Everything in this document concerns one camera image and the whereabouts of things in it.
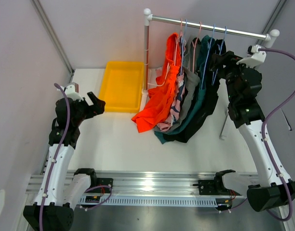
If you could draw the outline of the black shorts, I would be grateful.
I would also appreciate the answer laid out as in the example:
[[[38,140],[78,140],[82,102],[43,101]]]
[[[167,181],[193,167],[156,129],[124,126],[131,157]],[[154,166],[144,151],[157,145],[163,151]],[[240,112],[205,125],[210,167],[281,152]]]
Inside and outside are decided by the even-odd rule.
[[[206,118],[212,115],[218,100],[219,78],[209,71],[208,62],[212,54],[226,52],[226,45],[222,39],[213,39],[205,36],[197,45],[198,56],[191,58],[195,61],[194,71],[185,68],[187,74],[187,96],[184,99],[181,122],[172,126],[170,132],[154,132],[162,144],[170,141],[186,143],[204,124]]]

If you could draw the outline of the teal shorts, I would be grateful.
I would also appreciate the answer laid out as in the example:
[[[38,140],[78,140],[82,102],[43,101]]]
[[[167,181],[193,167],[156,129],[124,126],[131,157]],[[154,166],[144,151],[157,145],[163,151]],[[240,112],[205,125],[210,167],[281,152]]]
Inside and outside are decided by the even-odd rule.
[[[186,117],[186,121],[183,123],[182,129],[177,134],[161,134],[159,132],[154,132],[161,144],[171,141],[186,143],[202,127],[206,115],[204,113],[200,113],[200,109],[204,101],[205,92],[206,90],[200,89],[198,84],[195,88],[194,97],[191,102],[191,108]]]

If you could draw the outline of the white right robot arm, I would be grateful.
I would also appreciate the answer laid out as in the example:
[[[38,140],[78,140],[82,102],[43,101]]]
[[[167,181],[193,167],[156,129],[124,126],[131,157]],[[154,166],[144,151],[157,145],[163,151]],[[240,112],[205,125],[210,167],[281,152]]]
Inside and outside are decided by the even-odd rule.
[[[255,56],[265,58],[267,51],[260,48],[247,58],[228,51],[214,54],[210,60],[210,70],[220,69],[218,75],[226,81],[228,114],[246,141],[258,173],[258,182],[252,184],[233,170],[218,172],[221,178],[213,182],[213,188],[218,194],[233,190],[246,196],[256,212],[284,205],[292,209],[295,199],[295,181],[284,169],[267,131],[271,116],[264,116],[256,100],[262,89],[262,74],[254,69]]]

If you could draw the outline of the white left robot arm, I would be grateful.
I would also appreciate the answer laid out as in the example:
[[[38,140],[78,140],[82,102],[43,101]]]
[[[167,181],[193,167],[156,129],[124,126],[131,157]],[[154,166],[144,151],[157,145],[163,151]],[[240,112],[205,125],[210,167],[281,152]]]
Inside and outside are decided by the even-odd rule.
[[[69,93],[55,103],[56,118],[49,134],[48,162],[43,181],[33,204],[25,206],[23,211],[24,218],[35,231],[70,230],[81,196],[85,191],[91,193],[97,189],[93,168],[76,170],[70,185],[65,187],[68,166],[80,135],[79,126],[105,110],[104,101],[93,92],[87,95],[92,105],[85,98]]]

